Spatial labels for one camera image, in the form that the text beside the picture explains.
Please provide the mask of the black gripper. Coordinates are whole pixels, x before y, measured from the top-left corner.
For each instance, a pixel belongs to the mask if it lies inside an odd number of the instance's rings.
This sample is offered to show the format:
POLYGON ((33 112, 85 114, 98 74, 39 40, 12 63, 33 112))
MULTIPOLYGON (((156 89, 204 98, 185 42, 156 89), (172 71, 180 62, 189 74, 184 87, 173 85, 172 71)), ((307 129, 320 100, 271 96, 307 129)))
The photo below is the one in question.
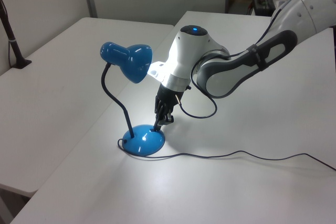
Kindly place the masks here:
POLYGON ((152 131, 159 131, 161 126, 169 125, 174 122, 174 116, 172 115, 174 106, 178 104, 176 96, 181 99, 182 92, 172 91, 162 84, 160 84, 157 95, 155 97, 155 122, 152 131))

